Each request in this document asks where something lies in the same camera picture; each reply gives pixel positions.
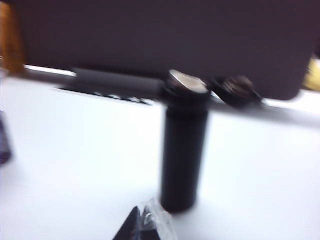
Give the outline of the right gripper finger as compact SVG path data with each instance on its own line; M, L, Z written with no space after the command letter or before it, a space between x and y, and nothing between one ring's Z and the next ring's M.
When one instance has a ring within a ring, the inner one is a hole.
M114 237L115 240L174 240L175 238L172 216L155 198L135 206Z

